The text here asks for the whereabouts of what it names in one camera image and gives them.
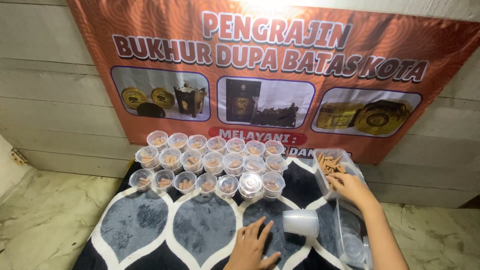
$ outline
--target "banner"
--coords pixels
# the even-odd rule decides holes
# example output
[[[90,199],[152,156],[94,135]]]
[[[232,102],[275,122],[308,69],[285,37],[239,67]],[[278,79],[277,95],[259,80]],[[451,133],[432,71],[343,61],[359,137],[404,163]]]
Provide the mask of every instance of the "banner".
[[[480,44],[480,24],[205,0],[69,0],[125,134],[342,148],[375,164]]]

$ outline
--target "floor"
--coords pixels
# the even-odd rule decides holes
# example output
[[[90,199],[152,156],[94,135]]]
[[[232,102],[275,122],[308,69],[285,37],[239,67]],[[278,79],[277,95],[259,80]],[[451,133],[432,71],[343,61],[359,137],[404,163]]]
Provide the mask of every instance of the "floor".
[[[29,172],[0,206],[1,269],[70,270],[120,182]],[[480,210],[382,206],[410,269],[480,265]]]

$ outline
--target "clear plastic box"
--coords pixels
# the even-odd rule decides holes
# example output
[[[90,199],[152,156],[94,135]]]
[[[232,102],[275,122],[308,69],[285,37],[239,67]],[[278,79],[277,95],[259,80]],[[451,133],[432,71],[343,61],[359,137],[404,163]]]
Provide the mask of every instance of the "clear plastic box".
[[[326,157],[332,156],[334,159],[342,155],[342,158],[338,161],[338,164],[342,164],[348,174],[358,176],[364,184],[367,184],[362,173],[353,163],[352,159],[350,159],[350,156],[345,150],[339,148],[315,149],[313,150],[313,174],[315,175],[318,186],[320,187],[320,191],[326,200],[333,200],[337,198],[338,193],[330,189],[330,185],[325,178],[324,172],[322,171],[322,168],[320,168],[320,164],[317,160],[320,153],[323,153]]]
[[[365,270],[373,269],[372,251],[360,210],[350,202],[337,198],[333,220],[340,261]]]

